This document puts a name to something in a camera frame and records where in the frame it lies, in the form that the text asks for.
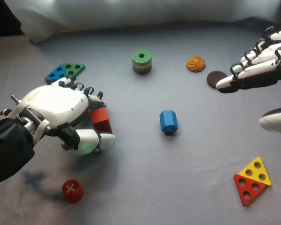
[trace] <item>blue triangle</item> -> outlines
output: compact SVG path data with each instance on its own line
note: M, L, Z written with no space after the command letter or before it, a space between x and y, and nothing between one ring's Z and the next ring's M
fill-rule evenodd
M62 77L67 77L67 74L65 72L63 65L60 64L58 67L56 67L51 73L49 73L45 77L45 81L47 84L51 84L52 82L55 82Z

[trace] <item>red ball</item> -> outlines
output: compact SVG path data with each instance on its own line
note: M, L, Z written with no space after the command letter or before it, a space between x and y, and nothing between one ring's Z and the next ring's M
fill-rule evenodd
M82 199L83 189L76 180L67 180L62 186L62 194L72 202L78 202Z

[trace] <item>white x mark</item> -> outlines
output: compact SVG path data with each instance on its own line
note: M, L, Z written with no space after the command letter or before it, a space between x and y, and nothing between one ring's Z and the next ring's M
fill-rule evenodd
M71 186L66 185L67 188L67 193L69 193L70 191L75 191L75 189L73 188L74 184L72 184Z

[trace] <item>gray tablecloth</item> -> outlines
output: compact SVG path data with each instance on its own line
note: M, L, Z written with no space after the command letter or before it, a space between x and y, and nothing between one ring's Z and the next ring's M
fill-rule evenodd
M0 111L44 85L63 62L84 63L77 81L103 91L116 144L100 156L64 152L45 137L36 155L0 185L0 225L281 225L281 134L259 118L281 107L281 81L262 89L221 94L206 76L229 74L259 31L233 26L180 26L82 32L33 45L24 36L0 37ZM147 48L152 71L132 71L131 54ZM186 69L203 57L201 73ZM172 109L179 129L165 136L159 114ZM261 156L272 186L248 208L233 175ZM65 201L68 179L84 188Z

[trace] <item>white fabric backdrop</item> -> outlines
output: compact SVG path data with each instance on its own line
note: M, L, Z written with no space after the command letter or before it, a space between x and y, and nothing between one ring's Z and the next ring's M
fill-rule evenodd
M61 30L169 22L232 22L247 17L281 22L281 0L5 0L22 31L39 42Z

